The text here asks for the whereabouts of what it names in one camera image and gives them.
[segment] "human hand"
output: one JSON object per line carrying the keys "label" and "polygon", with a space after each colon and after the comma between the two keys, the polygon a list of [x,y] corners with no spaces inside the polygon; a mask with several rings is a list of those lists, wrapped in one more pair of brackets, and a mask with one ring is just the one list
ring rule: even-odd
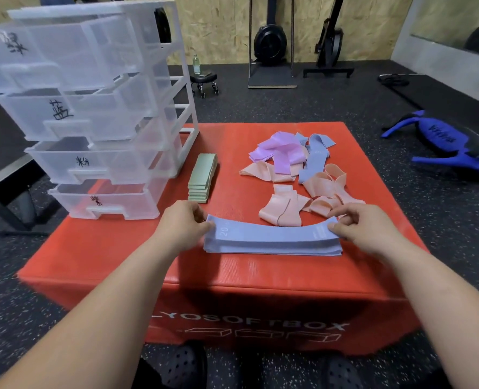
{"label": "human hand", "polygon": [[197,202],[176,201],[165,209],[153,236],[179,253],[193,248],[215,226],[206,220],[207,213]]}
{"label": "human hand", "polygon": [[328,224],[329,230],[368,254],[386,257],[393,248],[410,244],[378,206],[348,203],[331,210],[327,216],[342,215],[345,216],[337,223]]}

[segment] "human arm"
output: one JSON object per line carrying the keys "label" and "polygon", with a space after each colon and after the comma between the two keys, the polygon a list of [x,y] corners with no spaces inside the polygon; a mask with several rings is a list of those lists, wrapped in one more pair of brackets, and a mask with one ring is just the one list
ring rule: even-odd
{"label": "human arm", "polygon": [[0,378],[0,389],[130,387],[167,269],[212,228],[206,218],[195,202],[167,208],[155,233]]}
{"label": "human arm", "polygon": [[479,291],[408,241],[378,206],[352,203],[328,216],[341,215],[330,230],[393,269],[453,387],[479,388]]}

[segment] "person's left hand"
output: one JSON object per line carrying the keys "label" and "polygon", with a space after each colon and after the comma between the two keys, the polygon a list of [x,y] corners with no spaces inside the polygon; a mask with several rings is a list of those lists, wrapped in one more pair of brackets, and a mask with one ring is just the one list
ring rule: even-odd
{"label": "person's left hand", "polygon": [[188,250],[215,226],[206,219],[207,213],[197,202],[176,201],[164,211],[154,237],[172,245],[177,253]]}

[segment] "handwritten chinese character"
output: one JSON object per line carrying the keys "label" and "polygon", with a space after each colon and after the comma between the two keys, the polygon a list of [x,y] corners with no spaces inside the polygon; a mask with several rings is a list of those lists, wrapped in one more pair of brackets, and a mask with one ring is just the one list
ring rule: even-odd
{"label": "handwritten chinese character", "polygon": [[83,167],[83,166],[85,166],[85,165],[86,165],[86,166],[89,166],[89,165],[90,165],[90,163],[88,162],[88,160],[87,160],[85,157],[83,157],[83,158],[81,158],[81,157],[76,157],[76,162],[77,162],[77,164],[78,164],[80,167]]}
{"label": "handwritten chinese character", "polygon": [[18,35],[14,32],[3,33],[4,43],[11,53],[20,53],[23,56],[23,51],[29,51],[24,45],[18,42]]}
{"label": "handwritten chinese character", "polygon": [[99,201],[99,196],[90,196],[90,199],[95,202],[97,206],[102,206],[103,204]]}
{"label": "handwritten chinese character", "polygon": [[51,99],[49,101],[49,104],[52,105],[52,110],[55,112],[54,113],[54,118],[56,120],[62,120],[66,119],[67,117],[74,117],[74,115],[71,115],[69,113],[69,110],[67,108],[64,108],[62,105],[61,101],[58,101],[56,99]]}

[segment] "stool leg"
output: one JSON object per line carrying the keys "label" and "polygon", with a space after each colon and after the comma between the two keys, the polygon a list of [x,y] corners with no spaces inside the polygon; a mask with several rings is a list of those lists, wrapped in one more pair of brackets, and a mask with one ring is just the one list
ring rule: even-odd
{"label": "stool leg", "polygon": [[205,98],[205,93],[204,93],[204,85],[202,83],[198,84],[198,91],[200,92],[200,96],[202,98]]}

